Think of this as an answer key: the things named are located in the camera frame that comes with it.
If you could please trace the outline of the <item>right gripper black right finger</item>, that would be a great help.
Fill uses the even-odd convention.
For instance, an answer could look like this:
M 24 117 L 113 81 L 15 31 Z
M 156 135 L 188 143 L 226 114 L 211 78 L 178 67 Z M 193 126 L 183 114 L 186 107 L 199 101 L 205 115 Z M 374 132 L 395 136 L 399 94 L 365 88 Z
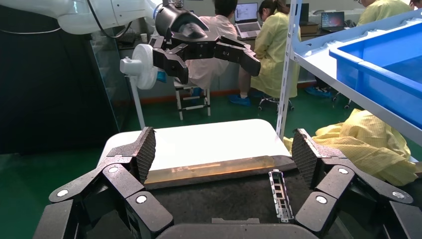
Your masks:
M 409 193 L 358 169 L 304 129 L 294 134 L 292 159 L 312 190 L 295 216 L 298 225 L 320 238 L 345 212 L 377 239 L 421 238 L 422 211 Z

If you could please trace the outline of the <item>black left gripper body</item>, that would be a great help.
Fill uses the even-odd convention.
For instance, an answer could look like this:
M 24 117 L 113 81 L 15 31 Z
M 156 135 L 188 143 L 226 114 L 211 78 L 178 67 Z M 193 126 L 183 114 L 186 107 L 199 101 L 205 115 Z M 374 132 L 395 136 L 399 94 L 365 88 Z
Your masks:
M 214 57 L 219 37 L 198 16 L 174 3 L 163 3 L 155 11 L 155 28 L 158 37 L 150 42 L 154 61 Z

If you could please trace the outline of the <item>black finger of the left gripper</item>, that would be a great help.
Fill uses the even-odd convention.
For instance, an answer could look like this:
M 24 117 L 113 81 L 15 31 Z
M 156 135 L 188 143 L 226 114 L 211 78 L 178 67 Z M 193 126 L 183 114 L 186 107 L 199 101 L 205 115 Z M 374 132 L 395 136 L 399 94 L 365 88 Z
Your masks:
M 168 76 L 178 78 L 182 84 L 187 84 L 189 81 L 189 69 L 183 59 L 185 48 L 187 44 L 180 44 L 179 46 L 165 51 L 162 49 L 164 43 L 155 43 L 153 45 L 153 65 L 165 71 Z
M 261 62 L 255 56 L 241 41 L 226 36 L 215 40 L 214 58 L 239 64 L 251 76 L 258 76 L 261 69 Z

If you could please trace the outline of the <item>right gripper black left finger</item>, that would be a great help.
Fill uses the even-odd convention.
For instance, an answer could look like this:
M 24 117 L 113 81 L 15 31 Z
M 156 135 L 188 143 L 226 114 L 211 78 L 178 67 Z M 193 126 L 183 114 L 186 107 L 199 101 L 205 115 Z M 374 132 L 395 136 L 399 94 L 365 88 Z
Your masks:
M 157 238 L 174 219 L 144 186 L 155 152 L 152 127 L 144 128 L 134 142 L 112 148 L 96 168 L 49 195 L 34 238 L 84 239 L 114 210 L 134 238 Z

